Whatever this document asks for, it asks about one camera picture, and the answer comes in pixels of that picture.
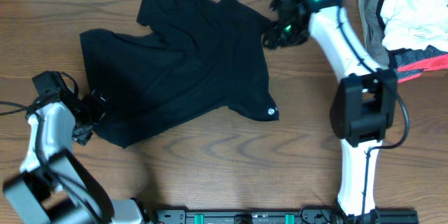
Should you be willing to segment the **black polo shirt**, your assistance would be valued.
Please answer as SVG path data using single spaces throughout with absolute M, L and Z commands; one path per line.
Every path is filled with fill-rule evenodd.
M 106 102 L 99 137 L 126 148 L 223 106 L 279 119 L 261 42 L 265 16 L 238 0 L 142 0 L 136 21 L 150 33 L 80 35 L 90 91 Z

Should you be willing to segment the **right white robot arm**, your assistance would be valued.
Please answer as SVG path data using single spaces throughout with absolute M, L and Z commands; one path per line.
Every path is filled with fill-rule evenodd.
M 382 69 L 352 29 L 342 0 L 272 0 L 278 19 L 263 35 L 269 49 L 297 46 L 313 38 L 332 67 L 338 87 L 330 124 L 342 147 L 339 213 L 333 221 L 376 223 L 374 186 L 377 158 L 386 149 L 395 105 L 402 104 L 398 78 Z

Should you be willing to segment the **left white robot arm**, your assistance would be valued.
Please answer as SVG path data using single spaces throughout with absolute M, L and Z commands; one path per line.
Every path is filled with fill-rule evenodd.
M 77 123 L 88 108 L 71 91 L 56 89 L 26 108 L 31 127 L 20 173 L 3 194 L 24 223 L 147 223 L 135 199 L 111 199 L 74 157 Z

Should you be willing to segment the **khaki folded garment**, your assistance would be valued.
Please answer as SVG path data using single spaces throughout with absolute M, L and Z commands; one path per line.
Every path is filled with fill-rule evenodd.
M 382 45 L 385 25 L 379 18 L 379 9 L 383 1 L 358 0 L 358 8 L 367 51 L 382 68 L 391 69 L 389 67 L 389 51 Z

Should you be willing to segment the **grey red folded garment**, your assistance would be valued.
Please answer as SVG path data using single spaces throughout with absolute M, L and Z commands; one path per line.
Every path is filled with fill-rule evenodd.
M 389 67 L 403 83 L 420 77 L 425 71 L 447 69 L 447 52 L 428 46 L 424 50 L 398 49 L 388 52 Z

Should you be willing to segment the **white folded garment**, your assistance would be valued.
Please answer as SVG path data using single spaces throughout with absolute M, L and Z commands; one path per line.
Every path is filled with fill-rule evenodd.
M 379 16 L 387 50 L 447 51 L 447 0 L 384 0 Z

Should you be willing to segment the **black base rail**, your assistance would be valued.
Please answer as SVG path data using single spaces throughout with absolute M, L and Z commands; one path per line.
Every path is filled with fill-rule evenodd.
M 291 211 L 155 211 L 150 224 L 419 224 L 416 211 L 377 209 L 364 216 L 346 216 L 339 209 L 306 206 Z

